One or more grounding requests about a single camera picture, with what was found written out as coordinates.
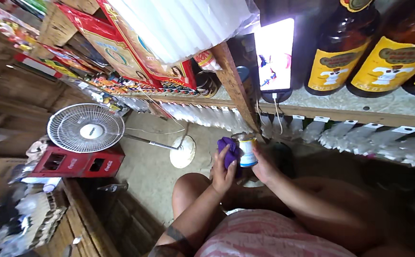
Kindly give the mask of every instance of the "wooden wall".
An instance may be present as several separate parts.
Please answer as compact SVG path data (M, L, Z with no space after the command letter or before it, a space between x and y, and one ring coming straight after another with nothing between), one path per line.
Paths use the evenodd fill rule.
M0 33L0 129L10 133L0 142L0 156L6 157L23 157L28 147L46 134L52 113L92 101L77 89L18 65L13 61L16 52Z

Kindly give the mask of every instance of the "wire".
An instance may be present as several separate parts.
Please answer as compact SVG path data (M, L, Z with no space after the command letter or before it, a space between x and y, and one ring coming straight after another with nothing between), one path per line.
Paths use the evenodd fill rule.
M142 88L140 87L140 86L137 86L137 88L139 89L139 90L141 90L141 92L144 94L144 95L146 95L147 96L147 98L148 99L150 99L152 102L154 102L156 105L158 105L158 103L157 102L155 102L155 100L153 100L152 98L150 98L150 96L148 96L143 90L142 90ZM150 134L161 134L161 135L169 135L169 134L174 134L174 133L178 133L178 132L181 132L181 131L184 131L185 130L185 127L184 126L182 126L179 122L177 122L175 119L174 119L174 117L171 115L171 114L169 114L165 109L163 109L163 108L161 108L166 114L168 114L170 117L171 117L171 119L173 119L174 120L174 122L175 123L177 123L179 126L181 126L181 127L183 127L183 129L181 129L181 130L179 130L179 131L175 131L175 132L168 132L168 133L161 133L161 132L149 132L149 131L145 131L145 130L142 130L142 129L131 129L131 128L126 128L126 129L131 129L131 130L139 130L139 131L142 131L142 132L146 132L146 133L150 133Z
M273 93L273 99L274 99L274 106L276 107L276 117L278 118L278 120L279 120L279 126L281 126L281 135L282 135L282 132L283 132L283 129L282 129L282 123L281 123L281 118L279 117L279 111L278 111L278 103L276 102L276 98L278 97L278 94L277 93Z

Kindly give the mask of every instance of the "tattoo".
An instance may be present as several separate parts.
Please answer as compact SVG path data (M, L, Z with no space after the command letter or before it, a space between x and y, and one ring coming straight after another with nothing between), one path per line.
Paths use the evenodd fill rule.
M175 245L180 247L184 253L193 252L193 247L190 245L187 238L179 230L173 227L173 225L168 227L166 234L176 240Z
M167 246L155 246L148 257L177 257L180 253L180 251Z

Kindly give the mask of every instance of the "can lid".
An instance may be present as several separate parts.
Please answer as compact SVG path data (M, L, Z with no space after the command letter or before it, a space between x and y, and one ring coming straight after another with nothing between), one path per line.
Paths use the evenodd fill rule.
M238 141L247 141L247 140L255 138L255 135L252 133L242 132L242 133L234 134L233 136L231 136L231 138L238 140Z

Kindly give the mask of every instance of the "electric fan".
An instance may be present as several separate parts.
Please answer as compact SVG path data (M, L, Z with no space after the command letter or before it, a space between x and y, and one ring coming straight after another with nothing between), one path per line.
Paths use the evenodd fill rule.
M170 149L170 160L184 168L195 156L196 145L187 135L172 146L125 134L123 119L108 108L94 103L79 103L62 108L50 117L47 125L50 140L62 149L75 153L92 153L107 149L127 137Z

